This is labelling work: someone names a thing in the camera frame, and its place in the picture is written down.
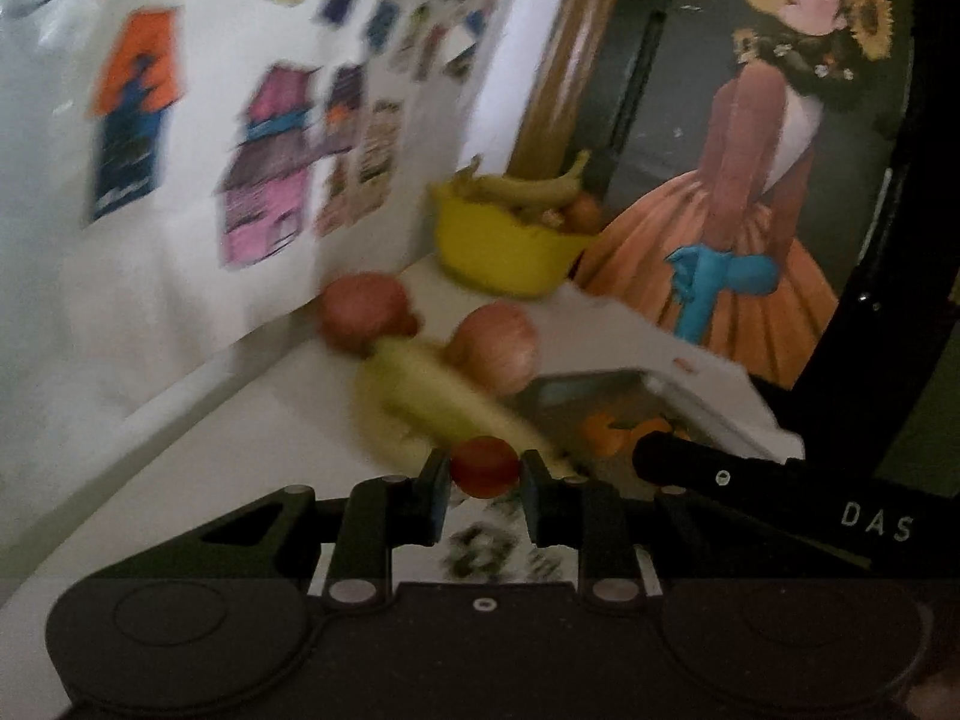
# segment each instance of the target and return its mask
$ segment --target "dark hair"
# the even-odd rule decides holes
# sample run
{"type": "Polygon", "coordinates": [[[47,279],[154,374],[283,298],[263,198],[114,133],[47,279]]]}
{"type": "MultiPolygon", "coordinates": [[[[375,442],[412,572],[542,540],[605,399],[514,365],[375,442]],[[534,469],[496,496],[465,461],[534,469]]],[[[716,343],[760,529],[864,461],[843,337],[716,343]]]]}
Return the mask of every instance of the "dark hair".
{"type": "MultiPolygon", "coordinates": [[[[846,5],[841,9],[848,11],[846,5]]],[[[845,15],[846,28],[822,36],[805,35],[776,17],[758,15],[751,54],[779,68],[801,95],[816,95],[834,110],[850,110],[874,81],[875,63],[863,55],[853,38],[851,14],[845,15]]]]}

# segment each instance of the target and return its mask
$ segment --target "fruit bowl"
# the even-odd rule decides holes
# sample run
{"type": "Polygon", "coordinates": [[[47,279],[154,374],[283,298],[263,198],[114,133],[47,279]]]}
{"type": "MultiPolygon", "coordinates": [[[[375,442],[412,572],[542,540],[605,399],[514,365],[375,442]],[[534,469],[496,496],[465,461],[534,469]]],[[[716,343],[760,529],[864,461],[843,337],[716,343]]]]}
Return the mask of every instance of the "fruit bowl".
{"type": "Polygon", "coordinates": [[[524,224],[496,205],[463,199],[449,181],[432,185],[430,193],[438,209],[440,264],[464,284],[492,295],[550,295],[595,240],[524,224]]]}

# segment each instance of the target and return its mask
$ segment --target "white table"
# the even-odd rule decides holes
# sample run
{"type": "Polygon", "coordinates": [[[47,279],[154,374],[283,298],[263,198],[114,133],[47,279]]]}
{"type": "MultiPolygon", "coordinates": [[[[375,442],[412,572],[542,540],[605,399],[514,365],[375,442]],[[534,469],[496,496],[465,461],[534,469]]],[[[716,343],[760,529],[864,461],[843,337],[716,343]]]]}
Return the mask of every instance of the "white table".
{"type": "MultiPolygon", "coordinates": [[[[431,259],[403,278],[424,314],[424,333],[435,338],[447,338],[467,313],[491,299],[452,284],[431,259]]],[[[653,370],[664,389],[688,405],[706,405],[707,416],[723,413],[734,442],[765,447],[773,459],[802,453],[796,437],[776,429],[736,365],[570,286],[528,304],[528,311],[541,330],[544,373],[653,370]],[[676,357],[699,372],[679,370],[672,362],[676,357]]],[[[319,341],[304,343],[200,422],[67,538],[0,608],[0,718],[48,720],[68,706],[46,655],[43,629],[54,601],[70,584],[285,485],[312,485],[320,497],[342,497],[357,483],[382,475],[350,427],[356,370],[354,360],[319,341]]],[[[455,509],[453,519],[469,520],[479,511],[475,504],[455,509]]],[[[448,525],[448,532],[456,526],[448,525]]],[[[397,552],[397,581],[440,579],[434,551],[397,552]]],[[[326,551],[314,590],[328,559],[326,551]]]]}

